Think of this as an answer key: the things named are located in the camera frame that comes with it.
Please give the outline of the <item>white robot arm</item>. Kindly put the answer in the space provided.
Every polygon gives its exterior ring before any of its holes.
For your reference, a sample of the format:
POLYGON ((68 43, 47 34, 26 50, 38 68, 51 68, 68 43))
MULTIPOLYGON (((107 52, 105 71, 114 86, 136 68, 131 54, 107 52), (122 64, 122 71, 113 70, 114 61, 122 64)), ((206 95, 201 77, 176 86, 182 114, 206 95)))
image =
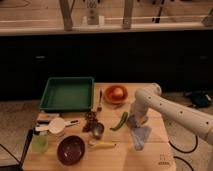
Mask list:
POLYGON ((162 97, 162 89, 152 83, 135 91, 130 112, 137 126, 148 120, 149 109, 163 114, 213 146, 213 115, 162 97))

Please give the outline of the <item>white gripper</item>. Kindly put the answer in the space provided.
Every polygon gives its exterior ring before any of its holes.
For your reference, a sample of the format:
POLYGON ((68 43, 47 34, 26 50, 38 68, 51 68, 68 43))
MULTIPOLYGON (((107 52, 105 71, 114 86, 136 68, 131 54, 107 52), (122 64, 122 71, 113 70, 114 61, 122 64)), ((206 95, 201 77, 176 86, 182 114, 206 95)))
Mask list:
POLYGON ((134 101, 131 104, 130 113, 135 116, 141 116, 139 121, 140 125, 143 125, 148 121, 148 116, 146 115, 147 111, 148 111, 148 106, 145 103, 134 101))

